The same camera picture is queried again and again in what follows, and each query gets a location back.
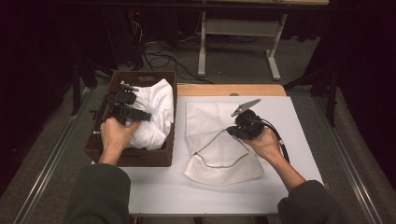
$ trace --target person's arm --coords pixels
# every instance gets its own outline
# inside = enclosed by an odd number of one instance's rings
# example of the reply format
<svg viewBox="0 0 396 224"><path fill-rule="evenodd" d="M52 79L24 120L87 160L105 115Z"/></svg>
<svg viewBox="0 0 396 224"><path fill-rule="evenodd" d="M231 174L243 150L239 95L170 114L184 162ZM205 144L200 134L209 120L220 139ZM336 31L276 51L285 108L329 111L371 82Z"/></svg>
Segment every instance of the person's arm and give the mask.
<svg viewBox="0 0 396 224"><path fill-rule="evenodd" d="M138 126L125 127L115 119L102 124L104 151L97 164L81 169L64 223L128 223L131 180L116 165Z"/></svg>
<svg viewBox="0 0 396 224"><path fill-rule="evenodd" d="M253 140L242 140L267 160L289 192L277 205L283 224L350 223L346 211L316 180L306 181L280 153L275 134L268 128Z"/></svg>
<svg viewBox="0 0 396 224"><path fill-rule="evenodd" d="M280 153L279 142L271 129L264 128L262 133L253 140L243 139L251 145L256 154L267 160L279 174L288 192L303 184L305 179L285 160Z"/></svg>

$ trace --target wooden table edge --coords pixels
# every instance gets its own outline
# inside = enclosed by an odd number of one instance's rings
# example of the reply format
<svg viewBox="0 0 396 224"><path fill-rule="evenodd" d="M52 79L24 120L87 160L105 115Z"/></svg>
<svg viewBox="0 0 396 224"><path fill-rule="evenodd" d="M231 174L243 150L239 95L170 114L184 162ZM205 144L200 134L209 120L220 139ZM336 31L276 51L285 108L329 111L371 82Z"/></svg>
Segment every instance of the wooden table edge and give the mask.
<svg viewBox="0 0 396 224"><path fill-rule="evenodd" d="M177 84L178 96L287 96L279 84Z"/></svg>

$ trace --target table top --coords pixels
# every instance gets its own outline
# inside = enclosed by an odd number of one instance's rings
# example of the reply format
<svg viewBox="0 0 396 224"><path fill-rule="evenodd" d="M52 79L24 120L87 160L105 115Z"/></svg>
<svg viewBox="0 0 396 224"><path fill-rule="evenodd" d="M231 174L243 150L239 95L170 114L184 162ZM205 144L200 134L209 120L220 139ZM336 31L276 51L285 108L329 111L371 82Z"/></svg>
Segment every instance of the table top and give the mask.
<svg viewBox="0 0 396 224"><path fill-rule="evenodd" d="M291 99L280 85L178 85L172 166L121 167L131 178L129 212L134 216L268 215L277 213L288 195L271 165L260 159L264 176L222 187L204 185L184 172L191 159L186 143L187 102L243 103L257 98L252 109L271 120L288 148L290 163L307 179L322 182ZM238 93L246 96L231 96Z"/></svg>
<svg viewBox="0 0 396 224"><path fill-rule="evenodd" d="M265 95L286 96L285 89L278 84L178 84L178 96L242 96Z"/></svg>

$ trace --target desk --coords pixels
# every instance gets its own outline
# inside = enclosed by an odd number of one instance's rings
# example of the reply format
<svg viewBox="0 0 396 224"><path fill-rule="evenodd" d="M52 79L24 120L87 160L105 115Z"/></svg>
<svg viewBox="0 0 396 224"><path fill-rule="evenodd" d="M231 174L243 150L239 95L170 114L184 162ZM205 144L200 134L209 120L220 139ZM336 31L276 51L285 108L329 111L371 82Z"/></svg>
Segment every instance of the desk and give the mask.
<svg viewBox="0 0 396 224"><path fill-rule="evenodd" d="M206 2L240 2L254 4L281 4L281 5L328 5L328 0L203 0ZM280 80L280 74L275 61L277 44L285 26L287 14L282 14L278 21L240 21L207 19L206 12L202 12L201 23L201 47L198 60L198 76L205 75L206 65L206 34L213 35L250 35L271 36L273 38L271 48L265 51L271 74L274 80Z"/></svg>
<svg viewBox="0 0 396 224"><path fill-rule="evenodd" d="M288 148L290 163L305 178L322 182L291 99L281 86L179 85L177 90L172 166L121 168L133 183L129 202L133 216L261 216L277 213L277 203L288 195L276 171L264 160L264 176L224 187L207 186L186 177L184 171L191 158L185 141L187 101L244 103L262 98L252 109L276 126ZM228 97L234 92L244 96Z"/></svg>

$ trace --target white desk leg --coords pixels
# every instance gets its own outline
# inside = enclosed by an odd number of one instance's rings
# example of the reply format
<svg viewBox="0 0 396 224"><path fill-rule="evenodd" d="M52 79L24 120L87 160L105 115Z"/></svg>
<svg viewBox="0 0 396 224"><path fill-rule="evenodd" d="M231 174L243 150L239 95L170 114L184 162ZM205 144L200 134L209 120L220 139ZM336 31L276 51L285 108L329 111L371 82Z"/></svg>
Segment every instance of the white desk leg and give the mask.
<svg viewBox="0 0 396 224"><path fill-rule="evenodd" d="M277 48L277 44L279 43L280 36L282 35L283 27L285 26L285 21L287 17L288 17L287 14L283 14L282 17L280 18L280 22L279 25L277 26L276 34L274 36L273 46L271 49L268 49L266 51L267 60L270 65L271 73L274 80L280 80L280 74L279 71L277 70L274 55Z"/></svg>
<svg viewBox="0 0 396 224"><path fill-rule="evenodd" d="M198 59L198 77L205 76L205 64L206 64L206 47L205 47L205 39L206 39L206 12L202 12L202 23L201 23L201 47L199 50L199 59Z"/></svg>

